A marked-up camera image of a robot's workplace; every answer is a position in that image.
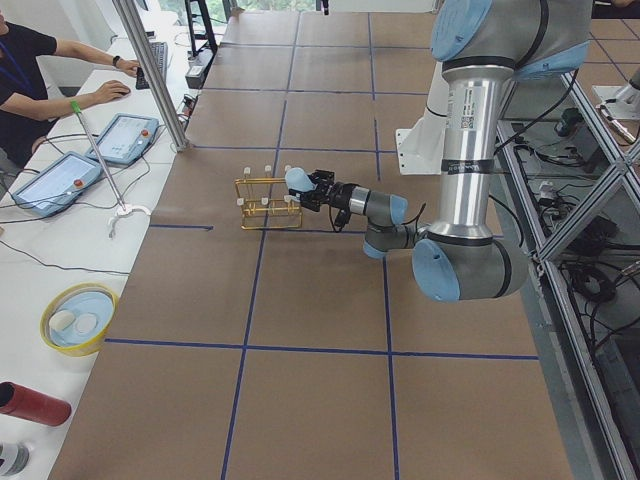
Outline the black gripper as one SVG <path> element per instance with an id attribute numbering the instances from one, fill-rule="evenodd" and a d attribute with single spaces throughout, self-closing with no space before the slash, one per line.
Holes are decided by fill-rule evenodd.
<path id="1" fill-rule="evenodd" d="M 335 173 L 326 170 L 315 170 L 308 176 L 312 188 L 299 193 L 299 200 L 303 207 L 319 212 L 326 204 L 340 210 L 349 209 L 349 201 L 353 193 L 352 183 L 335 180 Z"/>

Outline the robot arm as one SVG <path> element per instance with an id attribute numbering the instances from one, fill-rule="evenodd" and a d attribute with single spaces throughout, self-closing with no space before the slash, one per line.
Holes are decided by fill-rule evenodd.
<path id="1" fill-rule="evenodd" d="M 416 283 L 436 301 L 498 298 L 524 283 L 528 260 L 486 223 L 496 129 L 509 80 L 540 79 L 581 66 L 588 52 L 588 1 L 447 1 L 431 51 L 448 86 L 439 213 L 428 225 L 405 219 L 404 198 L 338 182 L 332 172 L 288 170 L 290 194 L 305 208 L 328 205 L 337 223 L 367 220 L 364 252 L 410 249 Z"/>

